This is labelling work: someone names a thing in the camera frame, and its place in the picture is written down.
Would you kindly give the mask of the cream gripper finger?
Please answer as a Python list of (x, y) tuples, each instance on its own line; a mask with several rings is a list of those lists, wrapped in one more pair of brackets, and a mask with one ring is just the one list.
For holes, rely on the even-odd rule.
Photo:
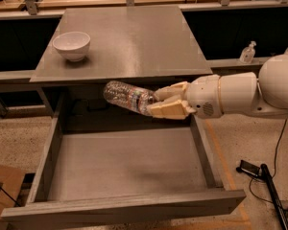
[(159, 102), (147, 106), (152, 117), (159, 119), (183, 120), (196, 110), (187, 101)]
[(175, 96), (180, 96), (183, 98), (188, 86), (189, 83), (187, 81), (181, 81), (166, 87), (162, 87), (155, 92), (155, 97), (159, 101), (165, 101), (166, 99)]

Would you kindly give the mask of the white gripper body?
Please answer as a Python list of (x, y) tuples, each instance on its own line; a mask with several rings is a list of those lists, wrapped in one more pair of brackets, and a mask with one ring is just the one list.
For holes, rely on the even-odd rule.
[(186, 90), (186, 100), (202, 119), (219, 118), (222, 110), (219, 101), (218, 75), (199, 77)]

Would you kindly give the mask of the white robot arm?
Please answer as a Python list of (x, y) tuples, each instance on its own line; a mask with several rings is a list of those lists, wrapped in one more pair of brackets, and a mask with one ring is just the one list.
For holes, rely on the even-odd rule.
[(288, 54), (269, 58), (257, 74), (209, 75), (158, 89), (151, 116), (182, 120), (191, 114), (202, 119), (225, 114), (288, 118)]

